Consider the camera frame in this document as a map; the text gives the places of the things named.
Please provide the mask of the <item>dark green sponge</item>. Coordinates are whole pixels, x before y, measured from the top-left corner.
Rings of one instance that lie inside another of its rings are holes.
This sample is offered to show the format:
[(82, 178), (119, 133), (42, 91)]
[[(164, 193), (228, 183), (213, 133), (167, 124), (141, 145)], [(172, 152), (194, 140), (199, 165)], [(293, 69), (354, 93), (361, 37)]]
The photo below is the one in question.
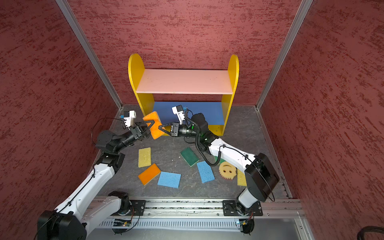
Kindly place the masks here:
[(193, 150), (188, 147), (180, 152), (181, 157), (186, 161), (186, 163), (192, 167), (196, 163), (200, 161), (197, 155), (193, 152)]

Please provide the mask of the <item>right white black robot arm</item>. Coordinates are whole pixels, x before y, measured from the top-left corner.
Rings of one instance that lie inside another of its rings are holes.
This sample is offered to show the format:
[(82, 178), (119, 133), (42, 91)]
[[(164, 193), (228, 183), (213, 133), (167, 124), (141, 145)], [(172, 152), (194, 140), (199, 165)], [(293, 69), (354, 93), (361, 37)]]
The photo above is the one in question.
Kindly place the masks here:
[(250, 209), (256, 202), (275, 200), (273, 190), (280, 177), (269, 158), (244, 152), (233, 147), (209, 130), (202, 113), (191, 118), (184, 117), (182, 122), (160, 125), (158, 129), (171, 137), (191, 137), (206, 163), (212, 167), (223, 159), (245, 175), (247, 188), (237, 197), (237, 206), (241, 210)]

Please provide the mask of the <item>tan orange-backed sponge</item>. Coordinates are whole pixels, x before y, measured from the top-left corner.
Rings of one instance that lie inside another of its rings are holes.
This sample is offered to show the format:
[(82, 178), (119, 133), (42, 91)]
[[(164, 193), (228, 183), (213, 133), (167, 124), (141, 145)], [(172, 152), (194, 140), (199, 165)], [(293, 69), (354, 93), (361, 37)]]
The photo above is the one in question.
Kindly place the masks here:
[(154, 124), (150, 127), (150, 132), (154, 140), (161, 137), (164, 132), (159, 129), (160, 126), (162, 126), (160, 117), (156, 111), (146, 115), (143, 117), (144, 121), (154, 121)]

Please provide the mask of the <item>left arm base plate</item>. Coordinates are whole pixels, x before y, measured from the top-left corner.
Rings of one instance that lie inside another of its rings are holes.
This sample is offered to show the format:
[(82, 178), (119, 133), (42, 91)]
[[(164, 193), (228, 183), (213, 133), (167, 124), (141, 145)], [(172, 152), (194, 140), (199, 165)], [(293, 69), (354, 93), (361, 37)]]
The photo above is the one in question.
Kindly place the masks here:
[(122, 200), (120, 209), (116, 212), (119, 216), (143, 216), (147, 201)]

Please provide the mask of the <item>yellow sponge near right arm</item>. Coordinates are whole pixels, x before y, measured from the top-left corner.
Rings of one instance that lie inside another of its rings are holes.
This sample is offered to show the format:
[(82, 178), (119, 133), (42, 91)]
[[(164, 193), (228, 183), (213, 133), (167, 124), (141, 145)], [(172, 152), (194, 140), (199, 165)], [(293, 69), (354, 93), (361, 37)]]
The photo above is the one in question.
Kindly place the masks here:
[(237, 184), (238, 186), (243, 186), (243, 187), (247, 186), (245, 174), (241, 172), (239, 169), (237, 169)]

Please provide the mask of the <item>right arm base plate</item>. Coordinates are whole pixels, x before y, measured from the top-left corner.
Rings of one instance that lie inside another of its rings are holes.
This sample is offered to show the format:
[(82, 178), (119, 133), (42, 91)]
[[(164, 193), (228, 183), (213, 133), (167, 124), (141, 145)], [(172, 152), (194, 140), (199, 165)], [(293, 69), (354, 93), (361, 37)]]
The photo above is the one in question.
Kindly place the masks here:
[(256, 201), (249, 208), (244, 207), (239, 201), (224, 200), (223, 213), (224, 216), (239, 216), (239, 217), (259, 217), (263, 215), (263, 210), (260, 201)]

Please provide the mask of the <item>yellow sponge near left arm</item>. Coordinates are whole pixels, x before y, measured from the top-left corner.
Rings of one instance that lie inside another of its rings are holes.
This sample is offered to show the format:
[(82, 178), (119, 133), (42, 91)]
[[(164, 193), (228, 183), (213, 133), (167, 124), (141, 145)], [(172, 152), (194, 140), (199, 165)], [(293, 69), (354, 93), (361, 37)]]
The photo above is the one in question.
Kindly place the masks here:
[(138, 167), (149, 167), (152, 164), (151, 148), (139, 149)]

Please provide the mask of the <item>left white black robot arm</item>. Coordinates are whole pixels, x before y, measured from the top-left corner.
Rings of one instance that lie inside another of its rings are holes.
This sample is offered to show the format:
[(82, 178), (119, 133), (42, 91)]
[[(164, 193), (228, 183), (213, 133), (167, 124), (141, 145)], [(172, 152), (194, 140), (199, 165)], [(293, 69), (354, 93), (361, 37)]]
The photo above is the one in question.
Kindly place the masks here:
[(105, 130), (98, 135), (95, 146), (102, 151), (91, 172), (74, 192), (53, 211), (44, 211), (38, 219), (36, 240), (85, 240), (108, 216), (132, 213), (126, 193), (113, 192), (101, 204), (86, 213), (103, 186), (117, 173), (125, 155), (121, 153), (137, 140), (150, 135), (154, 120), (134, 123), (117, 135)]

